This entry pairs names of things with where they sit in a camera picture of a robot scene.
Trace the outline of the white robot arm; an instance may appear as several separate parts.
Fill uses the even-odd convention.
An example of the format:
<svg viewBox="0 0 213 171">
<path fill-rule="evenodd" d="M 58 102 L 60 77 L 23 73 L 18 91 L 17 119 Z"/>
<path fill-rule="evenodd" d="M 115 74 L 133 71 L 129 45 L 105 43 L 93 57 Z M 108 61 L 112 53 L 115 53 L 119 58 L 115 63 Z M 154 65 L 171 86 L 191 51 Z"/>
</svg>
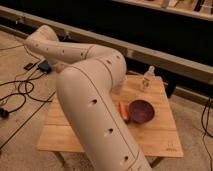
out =
<svg viewBox="0 0 213 171">
<path fill-rule="evenodd" d="M 125 80 L 126 62 L 112 48 L 61 42 L 43 25 L 25 40 L 58 73 L 61 108 L 96 171 L 152 171 L 110 92 Z"/>
</svg>

